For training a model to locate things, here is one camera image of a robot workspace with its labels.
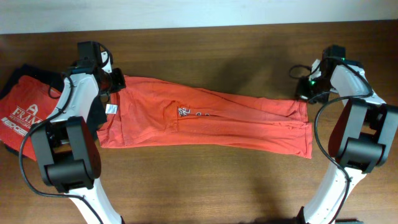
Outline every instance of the folded clothing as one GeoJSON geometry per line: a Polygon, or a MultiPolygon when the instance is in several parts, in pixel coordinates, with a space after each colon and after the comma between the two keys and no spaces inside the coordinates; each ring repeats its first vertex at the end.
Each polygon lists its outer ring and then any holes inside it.
{"type": "MultiPolygon", "coordinates": [[[[0,115],[2,115],[1,118],[7,118],[8,116],[10,116],[10,114],[13,113],[15,110],[13,108],[13,105],[15,105],[17,102],[22,102],[25,105],[36,106],[39,106],[39,102],[40,114],[44,112],[43,116],[39,116],[39,118],[40,120],[45,119],[54,110],[55,105],[58,101],[51,99],[48,96],[49,86],[52,87],[52,95],[57,96],[58,93],[62,92],[63,90],[62,76],[59,73],[42,70],[26,64],[23,65],[21,68],[15,69],[11,77],[5,84],[4,88],[0,91],[0,106],[2,106],[2,108],[0,108],[0,115]]],[[[27,116],[26,111],[24,111],[23,115],[20,116],[27,116]]],[[[2,141],[5,143],[7,150],[15,153],[19,151],[22,138],[13,138],[13,134],[11,134],[11,137],[8,136],[8,134],[12,133],[13,130],[15,131],[16,129],[19,129],[18,127],[22,125],[23,120],[20,121],[20,125],[17,124],[18,122],[12,122],[8,118],[7,120],[8,121],[2,121],[2,125],[8,124],[11,126],[16,126],[14,127],[14,129],[8,129],[8,131],[1,133],[0,140],[2,139],[2,141]]],[[[91,104],[86,121],[88,129],[90,130],[90,133],[93,136],[94,140],[98,138],[96,135],[98,126],[105,122],[105,109],[103,108],[100,97],[97,96],[91,104]]],[[[21,131],[21,133],[27,133],[30,128],[30,124],[24,124],[25,126],[23,129],[25,129],[25,131],[21,131]]],[[[26,145],[24,149],[24,155],[30,157],[31,159],[35,159],[33,149],[30,147],[30,145],[31,143],[28,143],[26,145]]]]}
{"type": "MultiPolygon", "coordinates": [[[[48,94],[49,86],[30,76],[21,76],[7,95],[0,100],[0,140],[19,151],[32,124],[39,123],[54,110],[58,100],[48,94]]],[[[53,97],[60,92],[51,89],[53,97]]],[[[36,160],[32,141],[27,140],[24,155],[36,160]]]]}
{"type": "Polygon", "coordinates": [[[311,158],[307,104],[125,77],[116,114],[97,131],[101,147],[216,144],[311,158]]]}

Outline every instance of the printed logo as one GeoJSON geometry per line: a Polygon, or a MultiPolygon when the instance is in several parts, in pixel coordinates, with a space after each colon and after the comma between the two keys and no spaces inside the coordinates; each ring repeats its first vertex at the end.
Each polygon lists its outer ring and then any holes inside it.
{"type": "Polygon", "coordinates": [[[37,109],[37,105],[31,105],[26,111],[31,111],[33,115],[36,115],[39,110],[37,109]]]}
{"type": "Polygon", "coordinates": [[[191,110],[188,110],[186,108],[179,108],[178,113],[180,114],[180,116],[186,116],[191,113],[191,110]]]}
{"type": "Polygon", "coordinates": [[[4,125],[6,125],[7,127],[11,128],[12,130],[14,130],[17,134],[20,134],[21,136],[25,136],[27,134],[27,131],[25,129],[23,129],[20,126],[16,125],[15,123],[13,123],[12,121],[8,120],[7,118],[2,118],[1,121],[3,122],[4,125]]]}
{"type": "Polygon", "coordinates": [[[11,117],[25,121],[27,124],[32,125],[35,123],[39,123],[42,120],[36,117],[36,113],[38,112],[37,105],[31,105],[26,111],[17,106],[16,110],[12,113],[11,117]]]}
{"type": "MultiPolygon", "coordinates": [[[[188,116],[191,113],[191,109],[179,108],[178,113],[180,116],[188,116]]],[[[197,112],[195,115],[201,116],[201,112],[197,112]]]]}

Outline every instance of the small white graphic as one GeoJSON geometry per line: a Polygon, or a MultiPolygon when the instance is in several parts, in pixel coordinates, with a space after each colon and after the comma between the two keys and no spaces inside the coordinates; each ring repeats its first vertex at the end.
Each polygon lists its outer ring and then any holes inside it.
{"type": "Polygon", "coordinates": [[[39,109],[37,109],[37,105],[31,105],[26,111],[31,111],[33,115],[36,115],[39,109]]]}
{"type": "Polygon", "coordinates": [[[186,108],[179,108],[178,113],[180,114],[180,116],[186,116],[191,113],[191,110],[188,110],[186,108]]]}
{"type": "Polygon", "coordinates": [[[117,105],[111,105],[111,104],[106,105],[106,109],[105,109],[106,114],[116,114],[116,112],[118,112],[117,105]]]}

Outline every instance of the white wall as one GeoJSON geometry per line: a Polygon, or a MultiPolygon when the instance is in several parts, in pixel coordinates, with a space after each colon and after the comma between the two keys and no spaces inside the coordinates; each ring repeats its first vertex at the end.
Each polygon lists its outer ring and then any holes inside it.
{"type": "Polygon", "coordinates": [[[0,34],[397,18],[398,0],[0,0],[0,34]]]}

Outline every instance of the wood grain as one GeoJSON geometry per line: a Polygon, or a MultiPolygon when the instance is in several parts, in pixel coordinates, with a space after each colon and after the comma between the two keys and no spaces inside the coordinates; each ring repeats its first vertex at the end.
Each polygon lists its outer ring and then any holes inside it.
{"type": "MultiPolygon", "coordinates": [[[[126,75],[154,77],[209,90],[268,98],[293,97],[290,66],[310,65],[330,44],[361,61],[375,91],[398,105],[398,22],[343,22],[194,29],[114,30],[0,35],[0,86],[29,63],[62,71],[77,58],[76,43],[95,40],[126,75]]],[[[309,106],[311,120],[319,105],[309,106]]],[[[327,109],[321,139],[342,105],[327,109]]],[[[340,218],[398,222],[398,141],[386,164],[354,189],[340,218]]],[[[99,149],[103,187],[126,223],[237,223],[290,218],[314,195],[328,165],[314,142],[313,159],[223,146],[99,149]]],[[[36,163],[25,160],[33,184],[45,187],[36,163]]],[[[0,150],[2,223],[84,223],[69,200],[34,195],[17,157],[0,150]]]]}

